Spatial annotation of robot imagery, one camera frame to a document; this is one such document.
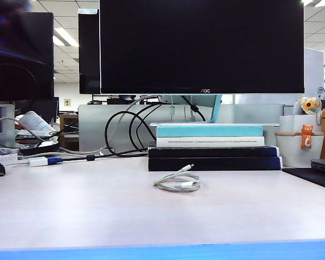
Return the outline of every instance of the laptop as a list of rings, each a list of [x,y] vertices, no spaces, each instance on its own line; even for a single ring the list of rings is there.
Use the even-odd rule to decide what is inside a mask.
[[[310,165],[313,169],[325,172],[325,159],[314,159],[310,161]]]

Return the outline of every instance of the sunflower decoration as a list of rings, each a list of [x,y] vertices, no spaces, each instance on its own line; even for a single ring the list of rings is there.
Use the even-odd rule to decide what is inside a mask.
[[[307,114],[307,115],[315,115],[321,110],[321,100],[317,99],[316,97],[306,97],[302,96],[300,98],[300,104],[302,110]]]

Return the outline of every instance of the plush toy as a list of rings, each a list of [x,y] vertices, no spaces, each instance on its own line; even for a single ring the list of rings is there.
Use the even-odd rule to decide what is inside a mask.
[[[302,143],[301,143],[301,149],[308,148],[312,149],[312,131],[313,126],[306,126],[303,125],[301,129],[301,136],[302,136]]]
[[[30,7],[28,0],[0,0],[0,35],[11,22],[14,23],[17,14],[28,11]]]

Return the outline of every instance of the black mouse pad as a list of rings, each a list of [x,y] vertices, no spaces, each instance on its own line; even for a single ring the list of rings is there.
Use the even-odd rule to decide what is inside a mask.
[[[287,168],[282,171],[325,187],[325,172],[312,168]]]

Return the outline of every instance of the blue desk edge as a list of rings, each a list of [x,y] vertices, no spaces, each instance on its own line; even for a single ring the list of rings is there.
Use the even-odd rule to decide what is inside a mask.
[[[108,248],[0,251],[4,260],[317,260],[325,259],[325,240],[267,243],[230,243]]]

